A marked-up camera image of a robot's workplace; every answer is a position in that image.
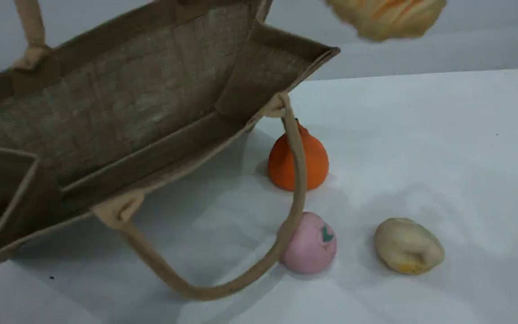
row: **burlap tote bag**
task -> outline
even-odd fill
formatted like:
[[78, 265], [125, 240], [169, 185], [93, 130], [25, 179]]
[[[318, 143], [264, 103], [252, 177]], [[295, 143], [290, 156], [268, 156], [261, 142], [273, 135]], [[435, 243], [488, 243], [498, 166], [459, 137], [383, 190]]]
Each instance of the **burlap tote bag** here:
[[[304, 207], [304, 151], [287, 92], [339, 50], [263, 23], [270, 0], [160, 0], [50, 49], [37, 0], [16, 0], [29, 44], [0, 73], [0, 262], [27, 241], [98, 217], [186, 297], [217, 299], [281, 256]], [[194, 287], [131, 218], [261, 117], [282, 117], [296, 191], [271, 250], [217, 287]]]

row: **green heart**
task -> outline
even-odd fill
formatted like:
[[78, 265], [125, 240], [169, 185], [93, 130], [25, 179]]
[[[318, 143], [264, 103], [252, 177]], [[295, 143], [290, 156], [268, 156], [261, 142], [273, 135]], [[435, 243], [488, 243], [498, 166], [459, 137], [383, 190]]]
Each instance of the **green heart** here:
[[323, 242], [324, 243], [330, 242], [333, 239], [333, 234], [329, 234], [327, 232], [327, 226], [322, 228], [322, 232], [323, 232]]

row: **blurry falling object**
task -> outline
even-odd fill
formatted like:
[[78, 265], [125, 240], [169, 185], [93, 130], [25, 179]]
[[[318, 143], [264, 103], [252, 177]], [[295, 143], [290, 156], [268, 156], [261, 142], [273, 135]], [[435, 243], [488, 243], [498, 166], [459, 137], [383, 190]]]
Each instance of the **blurry falling object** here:
[[325, 0], [344, 23], [369, 41], [418, 38], [437, 21], [447, 0]]

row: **beige handle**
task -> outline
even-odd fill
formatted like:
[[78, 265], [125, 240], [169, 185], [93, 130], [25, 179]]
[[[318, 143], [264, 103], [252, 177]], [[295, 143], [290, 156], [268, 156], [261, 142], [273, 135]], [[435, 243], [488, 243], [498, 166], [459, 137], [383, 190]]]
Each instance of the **beige handle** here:
[[145, 189], [131, 191], [93, 207], [92, 209], [103, 223], [121, 234], [125, 242], [135, 250], [140, 258], [142, 258], [169, 287], [187, 298], [196, 300], [219, 299], [251, 285], [280, 260], [282, 253], [285, 251], [299, 226], [307, 191], [307, 170], [303, 144], [297, 121], [290, 107], [288, 95], [285, 93], [276, 94], [273, 99], [265, 105], [263, 112], [265, 112], [265, 115], [272, 117], [280, 117], [282, 113], [282, 121], [295, 163], [295, 191], [293, 193], [293, 203], [289, 215], [277, 234], [275, 244], [261, 260], [238, 278], [216, 287], [196, 287], [175, 273], [164, 258], [152, 248], [138, 228], [130, 223], [131, 217], [143, 202]]
[[[42, 59], [51, 53], [45, 43], [45, 27], [37, 0], [14, 0], [17, 14], [27, 40], [23, 56], [13, 63], [13, 68], [33, 70]], [[207, 0], [176, 0], [176, 22], [181, 24], [205, 14], [209, 10]]]
[[23, 56], [13, 63], [13, 68], [33, 70], [51, 49], [45, 43], [45, 27], [41, 19], [41, 9], [37, 0], [14, 0], [17, 14], [27, 40]]

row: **pink ball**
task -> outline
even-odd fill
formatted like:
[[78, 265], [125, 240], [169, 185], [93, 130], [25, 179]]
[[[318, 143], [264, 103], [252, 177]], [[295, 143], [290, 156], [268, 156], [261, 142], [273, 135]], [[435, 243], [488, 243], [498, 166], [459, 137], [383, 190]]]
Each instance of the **pink ball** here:
[[319, 273], [331, 264], [337, 253], [337, 238], [317, 214], [305, 212], [281, 262], [303, 275]]

